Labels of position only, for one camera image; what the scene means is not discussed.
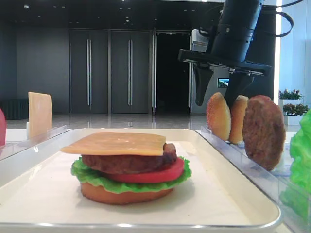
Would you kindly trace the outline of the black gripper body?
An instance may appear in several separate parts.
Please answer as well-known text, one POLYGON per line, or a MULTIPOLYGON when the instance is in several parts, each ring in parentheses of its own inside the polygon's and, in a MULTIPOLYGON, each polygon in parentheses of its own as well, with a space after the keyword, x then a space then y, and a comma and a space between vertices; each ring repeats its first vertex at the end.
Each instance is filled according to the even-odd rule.
POLYGON ((198 65, 220 67, 231 73, 267 76, 272 67, 247 61, 246 55, 255 30, 233 27, 229 24, 213 25, 207 30, 192 30, 192 49, 180 49, 178 60, 198 65))

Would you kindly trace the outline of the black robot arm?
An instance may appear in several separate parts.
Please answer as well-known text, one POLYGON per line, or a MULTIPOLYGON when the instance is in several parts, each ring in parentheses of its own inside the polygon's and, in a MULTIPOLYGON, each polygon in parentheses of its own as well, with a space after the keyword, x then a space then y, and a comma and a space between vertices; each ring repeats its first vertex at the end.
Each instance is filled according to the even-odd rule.
POLYGON ((205 52, 180 49, 178 60, 193 64, 195 103, 203 104, 213 75, 211 67, 228 70, 229 84, 225 94, 228 106, 254 80, 254 75, 267 76, 271 66, 245 60, 262 9, 261 0, 227 0, 218 24, 205 34, 209 38, 205 52))

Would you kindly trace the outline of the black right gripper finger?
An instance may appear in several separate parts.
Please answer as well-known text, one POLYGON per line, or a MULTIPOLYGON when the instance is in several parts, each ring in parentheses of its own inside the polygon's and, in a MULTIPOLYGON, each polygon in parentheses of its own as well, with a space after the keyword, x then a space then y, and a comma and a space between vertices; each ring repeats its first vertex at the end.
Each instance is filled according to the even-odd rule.
POLYGON ((246 89, 254 80, 250 74, 230 73, 229 83, 225 92, 225 100, 228 106, 232 106, 235 99, 246 89))

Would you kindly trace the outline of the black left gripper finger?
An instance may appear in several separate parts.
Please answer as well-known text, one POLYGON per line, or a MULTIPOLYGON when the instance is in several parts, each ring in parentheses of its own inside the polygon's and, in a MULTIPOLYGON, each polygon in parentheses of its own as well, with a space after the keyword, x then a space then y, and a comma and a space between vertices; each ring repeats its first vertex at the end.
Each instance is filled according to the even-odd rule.
POLYGON ((213 71, 210 69, 210 66, 204 67, 200 64, 193 64, 193 71, 196 87, 195 103, 198 106, 202 106, 213 71))

